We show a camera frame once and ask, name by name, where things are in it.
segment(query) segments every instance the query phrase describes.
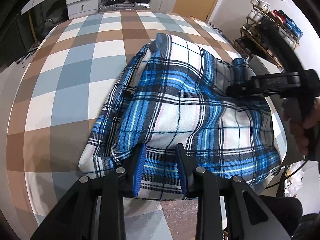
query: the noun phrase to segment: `black cable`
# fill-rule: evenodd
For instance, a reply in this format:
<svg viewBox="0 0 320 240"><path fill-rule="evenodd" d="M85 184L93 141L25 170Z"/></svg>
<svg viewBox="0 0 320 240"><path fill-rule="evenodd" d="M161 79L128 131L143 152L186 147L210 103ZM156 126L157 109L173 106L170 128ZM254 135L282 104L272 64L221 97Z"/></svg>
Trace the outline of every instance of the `black cable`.
<svg viewBox="0 0 320 240"><path fill-rule="evenodd" d="M291 173L288 177L286 177L284 180L289 179L291 176L296 174L308 161L305 161L299 168L297 168L293 173ZM265 189L272 188L274 186L277 186L280 182L277 182L271 186L266 187Z"/></svg>

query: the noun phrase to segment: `red shoe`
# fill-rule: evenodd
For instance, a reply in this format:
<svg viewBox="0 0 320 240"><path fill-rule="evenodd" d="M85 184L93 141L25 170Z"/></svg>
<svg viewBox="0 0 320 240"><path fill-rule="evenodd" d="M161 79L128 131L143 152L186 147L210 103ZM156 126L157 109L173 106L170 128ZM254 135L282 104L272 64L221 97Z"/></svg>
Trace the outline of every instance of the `red shoe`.
<svg viewBox="0 0 320 240"><path fill-rule="evenodd" d="M281 23L282 24L285 24L285 17L281 14L281 13L279 13L277 10L273 10L273 13L276 15L276 18L280 18L281 19Z"/></svg>

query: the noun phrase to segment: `folded shirt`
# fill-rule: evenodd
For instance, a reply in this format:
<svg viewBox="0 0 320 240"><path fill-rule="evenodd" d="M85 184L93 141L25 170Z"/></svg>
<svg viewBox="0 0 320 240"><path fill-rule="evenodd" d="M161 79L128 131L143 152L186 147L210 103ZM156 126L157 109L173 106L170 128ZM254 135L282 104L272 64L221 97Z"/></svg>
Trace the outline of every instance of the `folded shirt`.
<svg viewBox="0 0 320 240"><path fill-rule="evenodd" d="M278 170L271 111L264 97L230 98L228 86L254 73L168 35L146 44L123 70L95 122L79 161L90 178L121 166L139 143L146 160L138 198L182 199L174 149L217 176L249 185Z"/></svg>

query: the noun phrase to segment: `silver suitcase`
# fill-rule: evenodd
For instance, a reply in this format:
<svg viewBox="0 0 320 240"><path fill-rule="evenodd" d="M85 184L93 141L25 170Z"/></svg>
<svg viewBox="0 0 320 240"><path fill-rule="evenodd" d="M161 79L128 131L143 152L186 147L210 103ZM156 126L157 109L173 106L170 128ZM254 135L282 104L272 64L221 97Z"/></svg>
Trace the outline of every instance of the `silver suitcase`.
<svg viewBox="0 0 320 240"><path fill-rule="evenodd" d="M98 12L110 12L120 10L150 10L150 5L148 3L136 3L128 1L124 3L116 3L107 6L104 3L102 3L99 6Z"/></svg>

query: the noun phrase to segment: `human hand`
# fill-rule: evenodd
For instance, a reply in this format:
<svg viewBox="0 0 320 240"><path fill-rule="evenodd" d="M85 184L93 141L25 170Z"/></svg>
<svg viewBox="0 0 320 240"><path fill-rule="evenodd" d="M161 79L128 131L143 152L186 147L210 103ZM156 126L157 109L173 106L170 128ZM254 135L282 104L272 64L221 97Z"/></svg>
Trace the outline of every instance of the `human hand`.
<svg viewBox="0 0 320 240"><path fill-rule="evenodd" d="M303 122L293 123L286 111L284 111L284 120L289 121L290 133L294 137L299 152L303 155L308 155L309 140L304 135L304 130L314 127L320 121L320 99L316 99L310 115Z"/></svg>

